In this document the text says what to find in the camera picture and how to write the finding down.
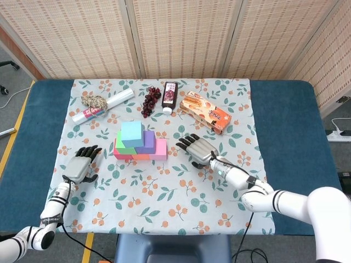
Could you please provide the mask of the floral fruit print tablecloth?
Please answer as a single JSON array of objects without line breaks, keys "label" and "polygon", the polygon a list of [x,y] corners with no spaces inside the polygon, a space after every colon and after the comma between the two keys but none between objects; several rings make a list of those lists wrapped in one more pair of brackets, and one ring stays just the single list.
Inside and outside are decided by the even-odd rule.
[{"label": "floral fruit print tablecloth", "polygon": [[[205,167],[192,166],[192,157],[179,148],[179,138],[196,134],[250,175],[265,180],[247,79],[178,79],[178,101],[194,91],[231,115],[221,135],[176,107],[171,115],[157,103],[152,114],[141,115],[148,87],[162,89],[164,79],[77,79],[70,90],[54,171],[48,194],[62,182],[69,160],[83,146],[98,145],[100,154],[88,169],[98,178],[76,186],[64,212],[69,232],[135,233],[151,235],[272,234],[270,213],[252,215],[241,192]],[[109,98],[131,88],[135,96],[80,125],[72,117],[87,107],[81,96]],[[145,130],[167,140],[167,160],[118,160],[113,147],[121,124],[141,121]]]}]

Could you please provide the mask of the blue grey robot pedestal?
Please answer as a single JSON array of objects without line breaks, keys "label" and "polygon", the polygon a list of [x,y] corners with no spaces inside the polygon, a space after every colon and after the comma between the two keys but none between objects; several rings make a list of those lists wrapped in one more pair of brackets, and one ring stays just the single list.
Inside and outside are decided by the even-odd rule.
[{"label": "blue grey robot pedestal", "polygon": [[114,263],[232,263],[228,235],[119,235]]}]

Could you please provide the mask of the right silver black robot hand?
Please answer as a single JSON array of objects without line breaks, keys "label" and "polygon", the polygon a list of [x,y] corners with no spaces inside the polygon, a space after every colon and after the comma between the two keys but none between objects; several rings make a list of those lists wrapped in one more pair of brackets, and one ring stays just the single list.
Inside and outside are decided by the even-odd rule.
[{"label": "right silver black robot hand", "polygon": [[191,164],[197,169],[209,166],[210,161],[219,156],[213,145],[196,134],[179,138],[176,145],[192,156]]}]

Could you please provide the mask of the light blue block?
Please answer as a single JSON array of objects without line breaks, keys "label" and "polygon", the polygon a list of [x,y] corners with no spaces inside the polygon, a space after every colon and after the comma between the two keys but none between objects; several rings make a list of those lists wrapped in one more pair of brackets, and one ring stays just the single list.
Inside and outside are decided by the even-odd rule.
[{"label": "light blue block", "polygon": [[141,121],[123,122],[121,124],[121,141],[127,148],[144,146],[144,129]]}]

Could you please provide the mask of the clear plastic wrap roll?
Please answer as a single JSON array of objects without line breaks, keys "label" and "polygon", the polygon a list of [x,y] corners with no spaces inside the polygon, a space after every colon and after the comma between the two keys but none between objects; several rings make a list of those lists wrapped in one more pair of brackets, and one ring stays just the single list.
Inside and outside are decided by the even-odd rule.
[{"label": "clear plastic wrap roll", "polygon": [[[134,91],[131,88],[128,88],[126,90],[123,90],[120,93],[117,93],[109,98],[107,98],[107,111],[118,106],[119,104],[133,98],[135,96]],[[87,108],[85,110],[83,110],[82,112],[74,115],[72,117],[72,121],[77,124],[80,125],[90,119],[95,118],[94,116],[91,116],[88,111]]]}]

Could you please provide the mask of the magenta block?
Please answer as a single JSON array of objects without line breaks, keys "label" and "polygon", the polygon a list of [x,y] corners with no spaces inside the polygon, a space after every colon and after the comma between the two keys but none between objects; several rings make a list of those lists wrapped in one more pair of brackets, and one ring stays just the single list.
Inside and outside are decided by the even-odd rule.
[{"label": "magenta block", "polygon": [[121,154],[119,154],[117,149],[115,148],[115,146],[116,146],[116,139],[115,139],[115,142],[114,142],[114,156],[117,159],[132,159],[132,155],[121,155]]}]

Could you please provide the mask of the white power strip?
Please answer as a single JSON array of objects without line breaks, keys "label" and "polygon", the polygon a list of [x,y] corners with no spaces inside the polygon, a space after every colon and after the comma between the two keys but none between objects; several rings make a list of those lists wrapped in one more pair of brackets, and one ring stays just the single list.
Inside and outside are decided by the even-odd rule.
[{"label": "white power strip", "polygon": [[325,130],[329,142],[351,142],[351,130]]}]

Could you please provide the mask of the dark red grape bunch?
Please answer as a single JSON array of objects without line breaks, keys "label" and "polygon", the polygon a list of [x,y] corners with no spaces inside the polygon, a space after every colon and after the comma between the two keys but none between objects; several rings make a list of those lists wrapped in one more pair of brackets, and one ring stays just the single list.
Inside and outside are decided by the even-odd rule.
[{"label": "dark red grape bunch", "polygon": [[144,118],[149,117],[152,114],[153,109],[155,108],[156,103],[161,97],[161,91],[159,88],[154,86],[148,87],[148,94],[145,95],[144,102],[142,104],[141,115]]}]

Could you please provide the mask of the dark grape juice bottle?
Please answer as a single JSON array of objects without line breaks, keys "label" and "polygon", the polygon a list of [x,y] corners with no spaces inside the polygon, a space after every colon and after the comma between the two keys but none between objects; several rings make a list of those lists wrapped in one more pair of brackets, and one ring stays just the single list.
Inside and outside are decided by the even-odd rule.
[{"label": "dark grape juice bottle", "polygon": [[166,82],[162,97],[162,112],[171,115],[177,102],[178,83]]}]

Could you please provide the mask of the purple block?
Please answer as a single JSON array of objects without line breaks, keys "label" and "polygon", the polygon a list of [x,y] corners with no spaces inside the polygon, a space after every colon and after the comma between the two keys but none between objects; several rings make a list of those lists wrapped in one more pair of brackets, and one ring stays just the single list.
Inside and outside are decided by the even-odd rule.
[{"label": "purple block", "polygon": [[156,137],[152,130],[143,132],[144,144],[141,147],[136,147],[137,154],[154,154],[156,151]]}]

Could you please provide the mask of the pink block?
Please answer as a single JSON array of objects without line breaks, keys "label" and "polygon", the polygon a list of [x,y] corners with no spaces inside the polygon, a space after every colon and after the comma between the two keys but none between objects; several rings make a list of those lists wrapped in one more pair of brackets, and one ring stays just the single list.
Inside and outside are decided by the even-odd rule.
[{"label": "pink block", "polygon": [[166,161],[167,160],[167,140],[156,139],[155,153],[149,154],[150,160],[153,161]]}]

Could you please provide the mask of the green block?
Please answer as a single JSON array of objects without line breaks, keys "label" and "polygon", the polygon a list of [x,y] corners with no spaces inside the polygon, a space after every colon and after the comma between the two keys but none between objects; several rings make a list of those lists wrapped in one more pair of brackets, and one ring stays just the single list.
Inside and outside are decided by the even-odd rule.
[{"label": "green block", "polygon": [[121,131],[117,133],[116,137],[116,146],[118,153],[121,155],[136,155],[137,152],[134,147],[126,147],[121,140]]}]

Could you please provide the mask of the woven bamboo folding screen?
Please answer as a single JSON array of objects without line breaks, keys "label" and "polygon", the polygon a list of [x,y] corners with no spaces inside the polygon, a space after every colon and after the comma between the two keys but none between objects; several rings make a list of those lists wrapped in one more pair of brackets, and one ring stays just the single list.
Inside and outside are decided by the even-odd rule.
[{"label": "woven bamboo folding screen", "polygon": [[351,0],[0,0],[0,44],[35,79],[309,82],[351,96]]}]

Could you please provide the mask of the black equipment box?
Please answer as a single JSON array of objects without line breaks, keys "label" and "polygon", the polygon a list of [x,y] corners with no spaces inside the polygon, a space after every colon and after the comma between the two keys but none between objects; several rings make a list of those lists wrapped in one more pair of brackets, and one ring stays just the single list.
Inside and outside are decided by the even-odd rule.
[{"label": "black equipment box", "polygon": [[351,201],[351,172],[344,171],[338,172],[338,179],[341,185],[342,192],[348,197]]}]

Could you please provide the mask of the black office chair base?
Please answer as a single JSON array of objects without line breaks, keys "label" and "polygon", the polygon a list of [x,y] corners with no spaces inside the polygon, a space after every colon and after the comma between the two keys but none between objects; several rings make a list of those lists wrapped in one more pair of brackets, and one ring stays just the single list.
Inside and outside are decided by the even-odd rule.
[{"label": "black office chair base", "polygon": [[[7,65],[11,65],[14,70],[19,70],[20,69],[20,66],[18,64],[16,64],[15,62],[13,62],[13,61],[8,60],[8,61],[0,62],[0,68],[4,67],[4,66],[7,66]],[[9,91],[8,91],[7,88],[5,88],[4,86],[2,86],[0,84],[0,93],[2,95],[8,95]]]}]

